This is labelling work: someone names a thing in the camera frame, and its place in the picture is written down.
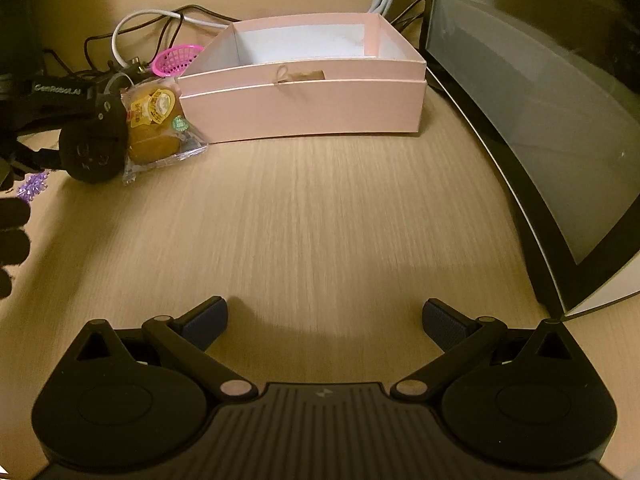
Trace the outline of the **black gloved hand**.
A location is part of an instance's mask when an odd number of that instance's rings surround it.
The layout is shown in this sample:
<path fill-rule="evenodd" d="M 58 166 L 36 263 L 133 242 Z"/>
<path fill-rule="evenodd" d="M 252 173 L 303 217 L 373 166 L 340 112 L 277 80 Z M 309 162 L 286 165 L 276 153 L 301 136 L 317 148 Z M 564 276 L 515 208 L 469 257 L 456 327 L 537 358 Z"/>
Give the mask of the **black gloved hand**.
<path fill-rule="evenodd" d="M 12 292 L 12 278 L 6 270 L 8 266 L 19 266 L 30 252 L 30 239 L 24 227 L 29 222 L 30 206 L 18 197 L 1 200 L 1 284 L 0 296 L 9 297 Z"/>

